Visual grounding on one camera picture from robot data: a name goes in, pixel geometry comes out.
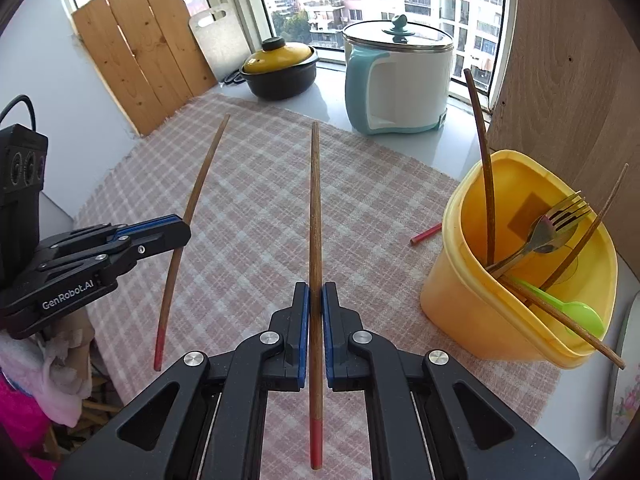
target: wooden panel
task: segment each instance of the wooden panel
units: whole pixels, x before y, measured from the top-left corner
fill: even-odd
[[[488,131],[535,158],[598,209],[629,171],[605,225],[640,276],[640,52],[607,0],[518,0]]]
[[[167,116],[193,95],[151,13],[147,0],[108,0],[146,80]]]
[[[125,43],[107,0],[91,0],[73,13],[73,20],[100,74],[131,122],[140,134],[151,133],[164,121],[164,109]]]
[[[206,92],[216,83],[191,29],[189,11],[183,0],[148,0],[180,71],[193,95]]]

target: chopstick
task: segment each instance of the chopstick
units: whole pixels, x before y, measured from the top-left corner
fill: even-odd
[[[222,119],[216,134],[213,136],[213,140],[209,146],[209,151],[204,157],[204,161],[202,162],[202,166],[200,167],[200,171],[196,177],[196,182],[193,184],[193,189],[191,189],[191,195],[189,196],[189,201],[187,202],[187,207],[185,208],[184,216],[182,217],[182,221],[187,225],[190,225],[191,220],[193,219],[193,213],[196,210],[196,204],[200,198],[200,192],[202,191],[202,186],[207,177],[207,172],[209,171],[209,167],[213,161],[213,156],[216,153],[216,149],[218,148],[220,139],[230,117],[230,114],[225,114],[225,117]],[[178,277],[178,268],[180,267],[183,249],[184,248],[182,247],[174,249],[174,252],[171,255],[171,261],[169,262],[169,271],[166,274],[164,293],[162,294],[162,303],[160,305],[160,317],[158,319],[158,333],[156,334],[156,350],[154,353],[154,370],[156,372],[159,372],[162,368],[162,354],[164,352],[166,326],[169,321],[169,310],[171,309],[171,301],[174,297],[175,281]]]
[[[438,231],[442,230],[442,222],[433,227],[429,227],[425,232],[420,233],[419,235],[415,235],[413,238],[409,240],[411,245],[419,244],[421,241],[429,238],[430,236],[436,234]]]
[[[311,469],[322,468],[322,219],[320,215],[320,124],[311,124],[309,200],[309,451]]]
[[[560,263],[558,268],[556,270],[554,270],[554,272],[551,273],[551,276],[549,276],[545,280],[545,283],[540,285],[540,287],[539,287],[540,290],[547,290],[551,285],[553,285],[556,282],[556,280],[560,276],[562,276],[562,273],[567,269],[567,267],[569,267],[573,263],[573,261],[576,259],[576,257],[580,253],[580,251],[584,248],[584,246],[587,244],[587,242],[591,239],[591,237],[593,236],[594,232],[596,232],[596,229],[598,228],[598,226],[602,222],[602,219],[604,218],[604,215],[607,214],[607,211],[609,210],[609,207],[611,207],[611,203],[613,202],[613,199],[615,198],[616,194],[618,193],[618,189],[620,188],[620,184],[622,183],[622,179],[624,178],[626,170],[628,169],[628,167],[629,167],[629,165],[627,163],[625,163],[625,165],[622,167],[622,171],[620,171],[620,176],[618,177],[618,180],[614,184],[613,189],[611,190],[611,193],[609,193],[609,197],[607,198],[607,201],[605,202],[604,206],[602,207],[602,209],[598,213],[598,216],[596,216],[596,219],[591,223],[591,225],[589,226],[589,228],[587,229],[585,234],[582,235],[582,238],[580,238],[578,243],[571,250],[571,252],[567,255],[567,257],[562,261],[562,263]]]
[[[607,345],[605,345],[602,341],[593,336],[590,332],[587,332],[583,327],[578,325],[573,319],[571,319],[567,314],[561,312],[556,309],[553,305],[547,303],[542,298],[537,297],[533,292],[529,289],[523,287],[519,283],[514,282],[511,278],[506,275],[500,276],[498,281],[503,285],[507,285],[511,290],[519,293],[521,296],[524,296],[531,303],[536,304],[542,310],[544,310],[551,317],[557,319],[560,323],[562,323],[565,327],[573,330],[578,336],[584,339],[587,343],[593,346],[598,352],[603,354],[610,359],[618,368],[621,370],[625,369],[625,362]]]
[[[494,191],[494,170],[491,166],[491,155],[486,143],[486,127],[484,117],[478,98],[478,90],[474,83],[471,70],[464,69],[466,86],[469,88],[469,98],[471,107],[474,110],[476,119],[476,129],[478,130],[478,142],[480,143],[480,157],[482,158],[482,176],[484,177],[484,202],[486,203],[486,264],[490,266],[495,258],[495,191]]]

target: black clay pot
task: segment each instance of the black clay pot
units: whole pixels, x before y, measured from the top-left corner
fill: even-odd
[[[312,46],[309,48],[311,56],[287,68],[261,74],[249,74],[241,68],[240,73],[249,90],[262,99],[280,101],[302,94],[316,80],[318,53]]]

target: white cutting board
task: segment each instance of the white cutting board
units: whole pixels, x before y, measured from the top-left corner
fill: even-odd
[[[619,441],[640,406],[640,292],[629,309],[616,352],[626,363],[613,367],[609,390],[609,437]]]
[[[189,26],[219,83],[251,55],[238,17],[229,4],[191,16]]]

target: red chopstick tip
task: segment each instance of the red chopstick tip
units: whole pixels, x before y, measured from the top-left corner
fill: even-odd
[[[414,236],[409,241],[411,242],[411,245],[419,244],[421,241],[429,238],[430,236],[433,236],[434,234],[436,234],[441,229],[442,229],[442,222],[437,224],[437,225],[434,225],[433,227],[431,227],[429,229],[427,229],[425,232]]]
[[[322,469],[322,419],[309,420],[309,448],[311,469]]]
[[[162,369],[162,354],[164,353],[165,332],[159,332],[156,336],[156,352],[154,353],[154,370],[159,372]]]

